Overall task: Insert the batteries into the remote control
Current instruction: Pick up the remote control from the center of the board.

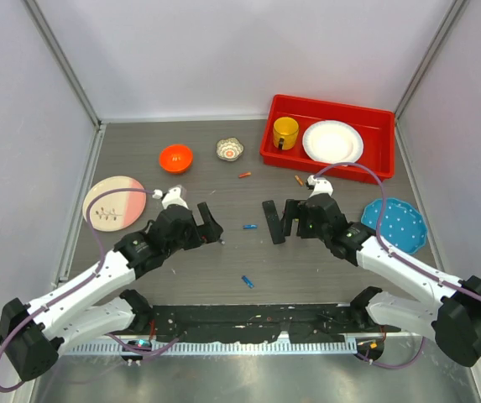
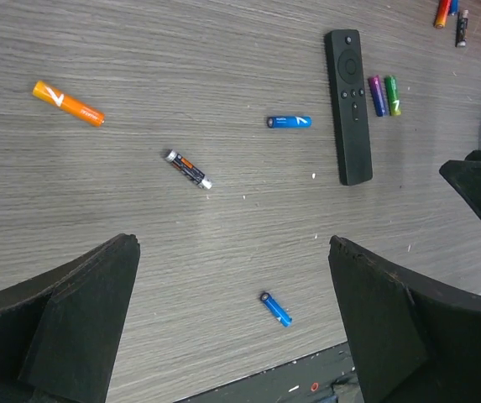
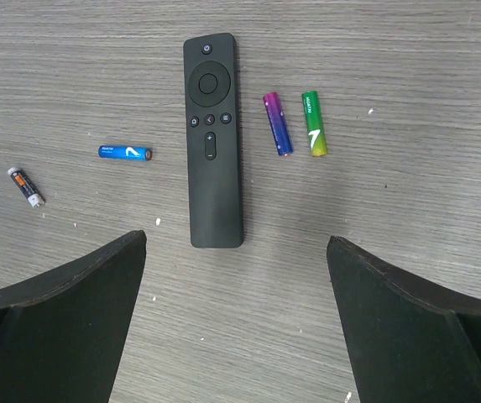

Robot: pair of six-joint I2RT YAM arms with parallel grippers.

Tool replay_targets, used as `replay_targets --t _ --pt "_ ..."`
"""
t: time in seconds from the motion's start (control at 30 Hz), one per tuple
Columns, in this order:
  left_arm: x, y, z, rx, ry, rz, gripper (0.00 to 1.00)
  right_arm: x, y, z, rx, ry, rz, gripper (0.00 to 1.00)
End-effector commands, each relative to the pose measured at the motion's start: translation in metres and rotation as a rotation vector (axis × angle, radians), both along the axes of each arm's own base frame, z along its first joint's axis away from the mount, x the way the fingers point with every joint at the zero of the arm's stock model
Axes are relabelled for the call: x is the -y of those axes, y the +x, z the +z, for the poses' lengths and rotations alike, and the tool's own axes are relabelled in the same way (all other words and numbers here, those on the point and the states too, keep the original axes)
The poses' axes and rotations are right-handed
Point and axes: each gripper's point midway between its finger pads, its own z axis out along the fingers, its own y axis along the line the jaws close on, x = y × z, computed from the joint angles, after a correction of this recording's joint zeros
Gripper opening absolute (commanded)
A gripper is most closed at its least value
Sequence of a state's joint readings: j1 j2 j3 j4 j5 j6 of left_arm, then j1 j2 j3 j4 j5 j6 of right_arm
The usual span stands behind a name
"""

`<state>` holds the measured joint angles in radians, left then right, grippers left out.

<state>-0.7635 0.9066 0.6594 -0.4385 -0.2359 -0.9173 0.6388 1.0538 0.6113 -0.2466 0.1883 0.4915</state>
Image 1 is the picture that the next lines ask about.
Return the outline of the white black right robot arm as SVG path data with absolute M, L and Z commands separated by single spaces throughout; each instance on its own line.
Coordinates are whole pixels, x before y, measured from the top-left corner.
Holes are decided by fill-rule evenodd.
M 367 332 L 375 326 L 398 327 L 436 343 L 453 362 L 473 367 L 481 358 L 481 279 L 447 275 L 400 252 L 375 231 L 349 222 L 327 193 L 306 200 L 289 199 L 282 218 L 290 235 L 317 238 L 333 256 L 389 280 L 410 299 L 377 291 L 350 311 L 355 328 Z

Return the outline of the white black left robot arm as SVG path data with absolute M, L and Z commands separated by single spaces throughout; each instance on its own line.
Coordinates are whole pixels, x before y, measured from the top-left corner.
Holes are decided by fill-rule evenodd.
M 0 317 L 0 359 L 6 356 L 25 383 L 46 373 L 78 343 L 110 332 L 144 333 L 154 319 L 153 309 L 128 285 L 158 269 L 175 252 L 222 237 L 223 229 L 207 204 L 197 208 L 202 224 L 190 209 L 172 204 L 58 289 L 27 304 L 18 298 L 6 303 Z

